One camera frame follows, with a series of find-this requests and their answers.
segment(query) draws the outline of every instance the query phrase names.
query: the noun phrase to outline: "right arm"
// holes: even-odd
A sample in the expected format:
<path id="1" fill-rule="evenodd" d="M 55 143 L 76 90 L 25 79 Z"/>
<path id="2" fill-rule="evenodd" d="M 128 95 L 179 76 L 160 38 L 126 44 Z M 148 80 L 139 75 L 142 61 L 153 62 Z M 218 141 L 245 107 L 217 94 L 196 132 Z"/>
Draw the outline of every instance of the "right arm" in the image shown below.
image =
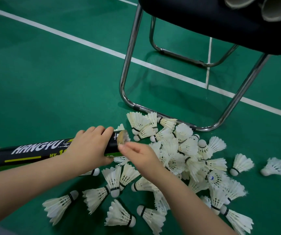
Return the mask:
<path id="1" fill-rule="evenodd" d="M 185 234 L 236 235 L 184 182 L 163 167 L 148 145 L 128 142 L 120 144 L 119 150 L 162 192 Z"/>

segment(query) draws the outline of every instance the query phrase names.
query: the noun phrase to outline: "yellow stripe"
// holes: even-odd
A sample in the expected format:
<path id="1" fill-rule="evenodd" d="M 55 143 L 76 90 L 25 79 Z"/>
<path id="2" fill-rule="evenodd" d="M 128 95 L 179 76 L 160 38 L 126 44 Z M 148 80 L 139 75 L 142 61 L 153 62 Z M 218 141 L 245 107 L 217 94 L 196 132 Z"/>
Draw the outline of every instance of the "yellow stripe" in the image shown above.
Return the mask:
<path id="1" fill-rule="evenodd" d="M 37 158 L 41 158 L 41 156 L 38 156 L 38 157 L 31 157 L 31 158 L 11 159 L 11 160 L 5 160 L 5 162 L 25 161 L 25 160 L 31 160 L 31 159 L 37 159 Z"/>

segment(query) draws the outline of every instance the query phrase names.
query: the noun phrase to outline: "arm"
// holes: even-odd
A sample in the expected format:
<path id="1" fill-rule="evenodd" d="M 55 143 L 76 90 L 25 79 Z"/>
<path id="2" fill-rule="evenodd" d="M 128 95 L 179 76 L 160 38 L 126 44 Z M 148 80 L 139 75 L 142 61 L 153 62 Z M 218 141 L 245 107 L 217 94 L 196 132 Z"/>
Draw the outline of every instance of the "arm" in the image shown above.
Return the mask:
<path id="1" fill-rule="evenodd" d="M 44 191 L 110 164 L 103 154 L 112 133 L 103 126 L 81 130 L 62 155 L 0 172 L 0 221 Z"/>
<path id="2" fill-rule="evenodd" d="M 163 193 L 185 234 L 236 235 L 194 192 L 162 166 L 148 145 L 128 142 L 120 145 L 119 150 L 136 166 L 142 176 Z"/>

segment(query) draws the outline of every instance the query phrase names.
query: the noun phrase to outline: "chair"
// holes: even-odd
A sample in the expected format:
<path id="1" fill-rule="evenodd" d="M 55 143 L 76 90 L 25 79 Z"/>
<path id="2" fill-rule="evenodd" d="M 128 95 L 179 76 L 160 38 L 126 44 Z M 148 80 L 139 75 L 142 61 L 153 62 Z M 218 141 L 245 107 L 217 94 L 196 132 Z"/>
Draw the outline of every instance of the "chair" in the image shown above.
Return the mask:
<path id="1" fill-rule="evenodd" d="M 232 54 L 241 45 L 262 55 L 249 72 L 248 76 L 238 89 L 216 123 L 207 127 L 199 127 L 185 122 L 194 131 L 211 131 L 218 128 L 230 115 L 256 76 L 259 74 L 271 55 L 281 55 L 281 22 L 268 23 L 261 17 L 258 5 L 241 10 L 231 10 L 225 6 L 223 0 L 138 0 L 138 6 L 132 27 L 132 33 L 125 56 L 119 91 L 123 101 L 136 111 L 144 113 L 153 110 L 130 101 L 125 94 L 125 82 L 129 71 L 133 50 L 142 19 L 143 10 L 152 15 L 149 40 L 153 48 L 161 54 L 181 59 L 199 67 L 215 67 Z M 207 35 L 216 39 L 233 43 L 232 48 L 217 62 L 203 63 L 185 56 L 170 52 L 158 47 L 154 43 L 154 30 L 156 18 L 162 19 L 185 29 Z M 171 118 L 157 112 L 158 117 Z"/>

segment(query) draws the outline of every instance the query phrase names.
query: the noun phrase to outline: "green floor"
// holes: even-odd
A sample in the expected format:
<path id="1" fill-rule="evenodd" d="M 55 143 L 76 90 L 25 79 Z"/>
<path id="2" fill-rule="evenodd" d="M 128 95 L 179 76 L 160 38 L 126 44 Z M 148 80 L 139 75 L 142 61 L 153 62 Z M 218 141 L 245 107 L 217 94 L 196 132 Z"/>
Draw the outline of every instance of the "green floor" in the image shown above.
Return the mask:
<path id="1" fill-rule="evenodd" d="M 119 0 L 0 0 L 0 10 L 125 54 L 136 7 Z M 144 13 L 134 58 L 205 82 L 206 70 L 155 52 L 148 40 L 149 27 L 150 16 Z M 209 37 L 158 20 L 155 41 L 166 49 L 207 61 Z M 211 60 L 219 59 L 230 47 L 230 43 L 213 39 Z M 259 55 L 239 47 L 222 65 L 210 70 L 209 83 L 235 93 Z M 126 114 L 131 109 L 118 90 L 122 67 L 121 58 L 0 16 L 0 147 L 68 138 L 90 126 L 123 123 L 128 127 Z M 135 63 L 130 67 L 126 93 L 136 103 L 199 126 L 216 121 L 230 101 Z M 245 97 L 281 110 L 281 56 L 270 58 Z M 281 116 L 240 102 L 224 125 L 200 135 L 206 140 L 216 135 L 226 142 L 227 149 L 215 157 L 227 158 L 229 167 L 237 153 L 252 158 L 256 167 L 237 177 L 249 194 L 229 208 L 253 219 L 253 235 L 281 233 L 281 176 L 262 177 L 259 173 L 269 157 L 281 159 Z M 136 208 L 139 204 L 153 208 L 152 193 L 133 193 L 129 187 L 119 199 L 137 219 L 133 229 L 103 226 L 110 196 L 91 216 L 80 198 L 61 222 L 51 227 L 41 207 L 43 201 L 73 189 L 83 191 L 105 184 L 101 174 L 65 182 L 0 225 L 18 235 L 151 234 Z M 180 234 L 171 213 L 162 234 Z"/>

